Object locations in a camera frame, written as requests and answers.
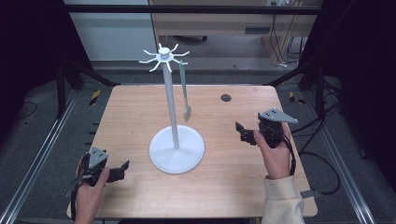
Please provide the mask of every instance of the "black curtain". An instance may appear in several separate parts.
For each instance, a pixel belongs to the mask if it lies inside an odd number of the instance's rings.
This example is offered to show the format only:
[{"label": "black curtain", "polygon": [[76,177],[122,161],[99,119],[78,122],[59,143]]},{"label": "black curtain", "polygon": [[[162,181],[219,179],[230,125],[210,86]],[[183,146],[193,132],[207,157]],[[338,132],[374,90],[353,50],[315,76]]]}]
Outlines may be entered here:
[{"label": "black curtain", "polygon": [[[1,3],[0,139],[23,106],[26,93],[54,80],[60,62],[71,60],[92,69],[69,13],[45,8],[46,4],[63,3],[62,0]],[[66,66],[64,75],[73,88],[82,87],[78,71]]]},{"label": "black curtain", "polygon": [[[325,6],[335,7],[334,1]],[[304,62],[336,26],[319,55],[325,75],[342,83],[340,101],[356,139],[396,191],[393,148],[396,128],[396,17],[392,1],[359,0],[335,17],[318,17],[304,50]],[[304,75],[312,79],[312,74]]]}]

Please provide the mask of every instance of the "metal frame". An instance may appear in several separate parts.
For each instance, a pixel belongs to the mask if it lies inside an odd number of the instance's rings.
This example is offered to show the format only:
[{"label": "metal frame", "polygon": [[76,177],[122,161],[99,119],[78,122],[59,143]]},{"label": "metal frame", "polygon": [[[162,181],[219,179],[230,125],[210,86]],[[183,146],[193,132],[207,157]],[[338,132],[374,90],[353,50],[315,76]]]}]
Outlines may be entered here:
[{"label": "metal frame", "polygon": [[144,5],[46,5],[48,9],[65,9],[84,13],[197,13],[197,14],[267,14],[319,15],[339,12],[321,7],[244,7],[244,6],[144,6]]}]

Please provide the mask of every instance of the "sleeve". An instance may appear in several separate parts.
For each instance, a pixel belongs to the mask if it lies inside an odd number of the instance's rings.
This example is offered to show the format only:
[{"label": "sleeve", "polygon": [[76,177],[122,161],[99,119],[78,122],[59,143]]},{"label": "sleeve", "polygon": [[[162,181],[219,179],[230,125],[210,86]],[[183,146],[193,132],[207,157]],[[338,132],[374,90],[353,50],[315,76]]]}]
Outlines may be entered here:
[{"label": "sleeve", "polygon": [[297,194],[293,180],[294,176],[278,180],[265,178],[262,224],[304,223],[304,200]]}]

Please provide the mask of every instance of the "wooden table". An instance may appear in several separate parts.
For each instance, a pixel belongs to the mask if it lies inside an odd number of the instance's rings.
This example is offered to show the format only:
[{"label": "wooden table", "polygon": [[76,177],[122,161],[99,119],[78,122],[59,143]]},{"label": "wooden table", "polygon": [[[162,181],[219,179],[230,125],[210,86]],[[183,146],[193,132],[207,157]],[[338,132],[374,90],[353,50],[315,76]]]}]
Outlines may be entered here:
[{"label": "wooden table", "polygon": [[[168,175],[149,158],[149,144],[170,126],[164,85],[117,86],[108,100],[92,145],[107,150],[107,165],[130,160],[125,179],[106,185],[98,217],[260,217],[267,175],[258,147],[241,142],[238,121],[257,129],[257,113],[282,110],[276,90],[265,86],[188,86],[191,117],[184,121],[181,86],[174,86],[177,123],[192,127],[205,141],[202,161],[184,175]],[[232,97],[223,102],[222,94]],[[297,153],[295,186],[309,189]],[[306,199],[304,216],[314,216]]]}]

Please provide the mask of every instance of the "human hand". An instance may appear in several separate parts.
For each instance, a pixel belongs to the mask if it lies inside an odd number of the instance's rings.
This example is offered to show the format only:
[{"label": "human hand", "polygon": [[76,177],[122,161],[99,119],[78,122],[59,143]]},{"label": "human hand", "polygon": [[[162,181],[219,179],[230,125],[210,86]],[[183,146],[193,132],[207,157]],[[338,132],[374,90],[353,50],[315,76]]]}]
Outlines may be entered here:
[{"label": "human hand", "polygon": [[94,187],[83,183],[76,198],[76,224],[92,224],[103,198],[110,168],[105,167]]},{"label": "human hand", "polygon": [[[282,123],[283,133],[290,139],[290,131],[285,123]],[[259,131],[254,131],[254,139],[262,151],[265,168],[270,179],[281,179],[290,176],[290,152],[284,142],[278,147],[270,148],[265,138]]]}]

